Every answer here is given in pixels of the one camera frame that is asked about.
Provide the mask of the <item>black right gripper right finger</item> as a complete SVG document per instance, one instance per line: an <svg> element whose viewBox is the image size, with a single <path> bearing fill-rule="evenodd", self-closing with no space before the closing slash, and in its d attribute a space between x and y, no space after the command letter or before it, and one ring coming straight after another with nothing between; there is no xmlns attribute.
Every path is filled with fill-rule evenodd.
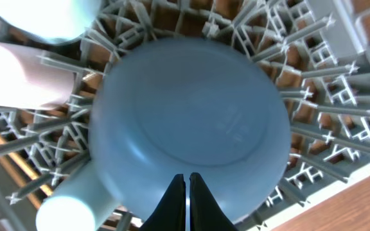
<svg viewBox="0 0 370 231"><path fill-rule="evenodd" d="M199 173L190 175L190 230L237 231L217 204Z"/></svg>

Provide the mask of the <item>wooden chopstick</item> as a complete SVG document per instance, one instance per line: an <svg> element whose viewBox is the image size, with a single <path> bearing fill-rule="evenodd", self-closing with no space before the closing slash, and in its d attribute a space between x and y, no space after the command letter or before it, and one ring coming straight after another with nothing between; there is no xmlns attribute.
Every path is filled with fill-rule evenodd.
<svg viewBox="0 0 370 231"><path fill-rule="evenodd" d="M8 178L15 182L15 186L17 188L21 188L26 185L25 179L6 157L0 158L0 166L3 168L3 172L8 176ZM27 198L37 210L40 208L41 201L35 195L31 194L30 196L27 196Z"/></svg>
<svg viewBox="0 0 370 231"><path fill-rule="evenodd" d="M0 145L6 144L7 141L0 134ZM25 174L30 177L32 180L37 179L40 175L25 161L24 158L20 156L16 151L11 151L8 156L21 168ZM40 189L47 195L51 196L53 190L50 186L44 184L40 186Z"/></svg>

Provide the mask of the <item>dark blue plate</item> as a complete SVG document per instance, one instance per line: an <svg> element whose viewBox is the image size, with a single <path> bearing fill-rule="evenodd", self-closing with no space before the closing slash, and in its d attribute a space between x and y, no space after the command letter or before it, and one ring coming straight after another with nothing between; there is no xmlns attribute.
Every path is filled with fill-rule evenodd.
<svg viewBox="0 0 370 231"><path fill-rule="evenodd" d="M275 189L290 147L286 106L270 78L201 38L164 38L124 56L104 77L89 123L100 180L142 219L175 175L199 173L238 221Z"/></svg>

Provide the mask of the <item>light blue cup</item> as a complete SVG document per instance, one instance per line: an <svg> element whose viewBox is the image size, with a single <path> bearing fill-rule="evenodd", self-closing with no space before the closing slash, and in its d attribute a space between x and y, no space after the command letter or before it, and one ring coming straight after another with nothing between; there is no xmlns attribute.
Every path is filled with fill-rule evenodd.
<svg viewBox="0 0 370 231"><path fill-rule="evenodd" d="M76 170L37 211L37 231L96 231L119 205L98 177L94 163Z"/></svg>

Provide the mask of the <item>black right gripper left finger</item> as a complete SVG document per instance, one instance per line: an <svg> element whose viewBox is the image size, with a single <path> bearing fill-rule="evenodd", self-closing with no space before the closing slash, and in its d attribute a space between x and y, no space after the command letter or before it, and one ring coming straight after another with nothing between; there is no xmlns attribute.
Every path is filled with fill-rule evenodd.
<svg viewBox="0 0 370 231"><path fill-rule="evenodd" d="M183 175L177 174L139 231L185 231L185 229L186 184Z"/></svg>

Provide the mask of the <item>pink cup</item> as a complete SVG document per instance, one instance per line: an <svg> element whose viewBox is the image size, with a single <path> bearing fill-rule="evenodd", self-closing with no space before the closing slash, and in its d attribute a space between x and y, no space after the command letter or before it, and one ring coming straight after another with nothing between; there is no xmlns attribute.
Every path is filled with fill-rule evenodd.
<svg viewBox="0 0 370 231"><path fill-rule="evenodd" d="M74 74L44 65L43 50L0 42L0 106L52 110L74 87Z"/></svg>

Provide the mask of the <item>light blue rice bowl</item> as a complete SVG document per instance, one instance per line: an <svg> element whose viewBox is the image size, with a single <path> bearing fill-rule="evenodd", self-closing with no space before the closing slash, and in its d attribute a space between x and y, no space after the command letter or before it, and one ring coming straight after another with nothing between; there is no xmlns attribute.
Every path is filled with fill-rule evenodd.
<svg viewBox="0 0 370 231"><path fill-rule="evenodd" d="M46 44L74 41L90 28L102 0L0 0L0 17Z"/></svg>

